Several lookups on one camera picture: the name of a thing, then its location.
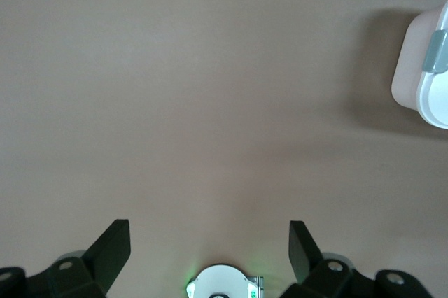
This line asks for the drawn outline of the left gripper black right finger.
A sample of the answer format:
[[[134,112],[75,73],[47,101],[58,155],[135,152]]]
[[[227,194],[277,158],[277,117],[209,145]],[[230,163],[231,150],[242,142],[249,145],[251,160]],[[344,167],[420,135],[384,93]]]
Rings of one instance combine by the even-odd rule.
[[[289,225],[288,256],[296,282],[282,297],[430,297],[414,276],[394,269],[380,270],[373,279],[348,262],[326,257],[303,221]]]

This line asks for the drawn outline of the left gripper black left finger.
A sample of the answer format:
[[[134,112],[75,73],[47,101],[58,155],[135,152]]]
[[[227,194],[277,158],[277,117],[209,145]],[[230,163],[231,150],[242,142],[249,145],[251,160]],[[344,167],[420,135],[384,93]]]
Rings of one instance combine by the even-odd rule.
[[[34,276],[1,268],[1,296],[106,297],[130,254],[130,222],[117,219],[87,250],[67,253]]]

